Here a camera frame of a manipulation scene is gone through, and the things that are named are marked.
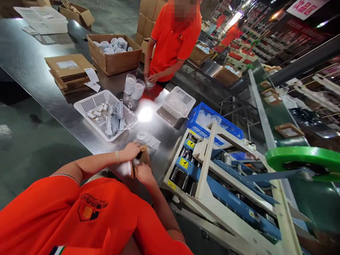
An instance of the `stainless steel table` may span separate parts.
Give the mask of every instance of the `stainless steel table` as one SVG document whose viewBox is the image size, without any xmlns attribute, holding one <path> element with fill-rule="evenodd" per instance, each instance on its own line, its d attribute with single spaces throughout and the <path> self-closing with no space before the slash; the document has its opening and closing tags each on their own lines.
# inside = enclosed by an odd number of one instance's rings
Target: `stainless steel table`
<svg viewBox="0 0 340 255">
<path fill-rule="evenodd" d="M 88 90 L 64 96 L 44 60 L 45 57 L 81 53 L 91 62 L 87 42 L 82 40 L 89 32 L 74 20 L 69 20 L 68 35 L 53 36 L 55 40 L 60 39 L 60 43 L 63 44 L 43 45 L 24 32 L 21 29 L 23 26 L 27 26 L 23 19 L 0 19 L 1 68 L 93 154 L 123 149 L 127 143 L 136 138 L 140 130 L 152 134 L 161 141 L 157 151 L 150 154 L 153 175 L 160 185 L 184 134 L 187 121 L 184 119 L 177 121 L 161 107 L 164 97 L 169 92 L 158 85 L 146 91 L 143 98 L 137 102 L 136 113 L 139 121 L 137 127 L 124 131 L 113 142 L 106 142 L 73 107 L 75 102 L 96 92 Z M 110 90 L 118 98 L 123 97 L 127 73 L 142 77 L 139 69 L 106 76 L 97 66 L 95 67 L 98 69 L 101 88 Z M 114 166 L 110 169 L 133 192 L 144 200 L 151 201 L 149 193 L 137 180 L 123 176 Z"/>
</svg>

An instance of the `white machine frame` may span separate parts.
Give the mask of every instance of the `white machine frame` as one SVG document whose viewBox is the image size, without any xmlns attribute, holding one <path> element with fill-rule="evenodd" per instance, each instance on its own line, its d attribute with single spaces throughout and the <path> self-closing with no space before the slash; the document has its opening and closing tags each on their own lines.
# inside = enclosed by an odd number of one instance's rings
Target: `white machine frame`
<svg viewBox="0 0 340 255">
<path fill-rule="evenodd" d="M 209 128 L 211 129 L 210 137 L 209 139 L 203 139 L 203 141 L 201 141 L 201 137 L 197 136 L 191 130 L 186 130 L 184 137 L 178 147 L 176 157 L 174 158 L 164 178 L 162 186 L 163 188 L 174 193 L 175 197 L 184 202 L 196 214 L 185 209 L 179 210 L 176 206 L 173 206 L 173 209 L 206 231 L 209 236 L 213 237 L 222 246 L 227 249 L 231 249 L 238 254 L 301 255 L 302 251 L 296 232 L 298 232 L 299 235 L 309 239 L 316 239 L 298 225 L 293 223 L 290 211 L 293 213 L 294 217 L 298 219 L 305 221 L 308 221 L 309 219 L 289 206 L 284 195 L 281 181 L 270 181 L 274 186 L 277 187 L 273 188 L 273 197 L 280 203 L 273 207 L 210 160 L 213 149 L 226 149 L 232 146 L 238 148 L 240 151 L 245 151 L 256 156 L 262 161 L 268 172 L 275 172 L 267 164 L 266 158 L 261 153 L 257 152 L 254 147 L 250 146 L 246 139 L 239 140 L 226 130 L 222 129 L 216 121 L 211 124 Z M 186 140 L 189 133 L 201 141 L 195 145 L 193 151 L 194 158 L 202 163 L 197 190 L 193 197 L 185 193 L 170 180 L 170 175 L 175 167 L 177 156 L 180 154 L 184 141 Z M 226 144 L 217 147 L 214 145 L 214 137 L 216 135 L 221 136 L 231 145 Z M 232 183 L 232 185 L 243 194 L 247 194 L 249 199 L 255 202 L 258 206 L 264 208 L 270 215 L 276 216 L 282 234 L 282 240 L 275 245 L 270 243 L 257 230 L 252 228 L 233 211 L 218 201 L 212 195 L 212 192 L 206 181 L 209 170 L 213 171 L 227 183 Z"/>
</svg>

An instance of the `yellow warning label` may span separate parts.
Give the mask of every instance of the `yellow warning label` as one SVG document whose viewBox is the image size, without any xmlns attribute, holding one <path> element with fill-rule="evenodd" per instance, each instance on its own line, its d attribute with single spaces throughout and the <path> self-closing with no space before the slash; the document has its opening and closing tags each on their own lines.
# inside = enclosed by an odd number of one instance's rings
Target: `yellow warning label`
<svg viewBox="0 0 340 255">
<path fill-rule="evenodd" d="M 176 185 L 175 185 L 171 180 L 168 180 L 168 185 L 169 185 L 173 190 L 176 190 Z"/>
<path fill-rule="evenodd" d="M 188 163 L 185 159 L 181 158 L 181 160 L 180 160 L 180 165 L 181 165 L 182 167 L 184 167 L 185 169 L 188 169 L 189 163 Z"/>
<path fill-rule="evenodd" d="M 187 145 L 189 145 L 191 148 L 195 147 L 195 143 L 190 140 L 187 141 Z"/>
</svg>

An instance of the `plastic crate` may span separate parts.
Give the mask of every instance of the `plastic crate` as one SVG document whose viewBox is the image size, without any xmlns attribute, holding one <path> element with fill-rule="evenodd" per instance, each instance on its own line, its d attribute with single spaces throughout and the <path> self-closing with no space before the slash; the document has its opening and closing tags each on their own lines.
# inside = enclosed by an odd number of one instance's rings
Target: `plastic crate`
<svg viewBox="0 0 340 255">
<path fill-rule="evenodd" d="M 107 113 L 104 113 L 102 117 L 98 117 L 98 121 L 91 120 L 87 113 L 88 111 L 92 111 L 98 108 L 102 103 L 108 102 L 110 108 L 115 105 L 119 101 L 109 90 L 103 90 L 93 96 L 89 96 L 83 100 L 80 100 L 74 104 L 74 108 L 95 128 L 95 130 L 108 142 L 112 142 L 115 140 L 123 131 L 119 131 L 114 137 L 108 138 L 106 135 L 106 116 Z M 130 122 L 135 118 L 134 114 L 123 105 L 123 114 L 124 118 L 127 122 Z"/>
<path fill-rule="evenodd" d="M 39 34 L 67 33 L 67 19 L 52 7 L 14 7 Z"/>
<path fill-rule="evenodd" d="M 183 97 L 182 102 L 186 105 L 187 107 L 187 112 L 185 115 L 179 113 L 171 104 L 170 100 L 171 98 L 174 97 Z M 192 107 L 196 103 L 196 99 L 194 99 L 192 96 L 190 96 L 187 92 L 182 90 L 180 87 L 175 87 L 171 92 L 166 96 L 164 103 L 163 103 L 163 108 L 169 112 L 172 116 L 174 116 L 176 119 L 179 118 L 186 118 L 189 115 L 189 112 L 191 111 Z"/>
<path fill-rule="evenodd" d="M 193 109 L 191 115 L 190 115 L 190 118 L 189 118 L 190 121 L 189 121 L 188 128 L 190 128 L 192 131 L 194 131 L 197 135 L 199 135 L 202 138 L 209 138 L 209 136 L 210 136 L 210 133 L 207 130 L 205 130 L 203 127 L 201 127 L 200 125 L 198 125 L 196 123 L 196 120 L 197 120 L 197 117 L 198 117 L 198 113 L 199 113 L 200 110 L 203 110 L 206 115 L 208 113 L 210 113 L 210 115 L 220 116 L 221 119 L 222 119 L 220 126 L 223 129 L 227 130 L 229 133 L 231 133 L 233 136 L 235 136 L 235 137 L 237 137 L 239 139 L 243 139 L 243 131 L 241 129 L 236 127 L 229 120 L 226 120 L 224 117 L 219 115 L 216 111 L 211 109 L 205 103 L 200 103 L 197 107 L 195 107 Z M 214 144 L 219 146 L 219 145 L 222 145 L 223 142 L 221 140 L 215 138 Z"/>
</svg>

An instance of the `worker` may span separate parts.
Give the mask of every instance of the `worker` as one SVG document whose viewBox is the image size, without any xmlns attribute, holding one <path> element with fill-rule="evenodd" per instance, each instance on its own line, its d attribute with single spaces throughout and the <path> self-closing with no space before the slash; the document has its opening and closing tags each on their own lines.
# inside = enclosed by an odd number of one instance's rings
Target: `worker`
<svg viewBox="0 0 340 255">
<path fill-rule="evenodd" d="M 145 81 L 165 87 L 182 68 L 201 31 L 199 3 L 199 0 L 169 0 L 163 6 L 145 53 Z"/>
<path fill-rule="evenodd" d="M 233 40 L 238 38 L 241 35 L 241 27 L 244 24 L 244 20 L 241 19 L 236 22 L 227 32 L 226 37 L 219 43 L 219 45 L 215 48 L 215 50 L 219 53 L 222 53 L 226 47 L 228 47 Z"/>
<path fill-rule="evenodd" d="M 125 184 L 102 177 L 102 169 L 140 151 L 129 143 L 33 183 L 0 211 L 0 254 L 192 254 L 148 165 L 135 166 L 135 172 L 153 208 Z"/>
</svg>

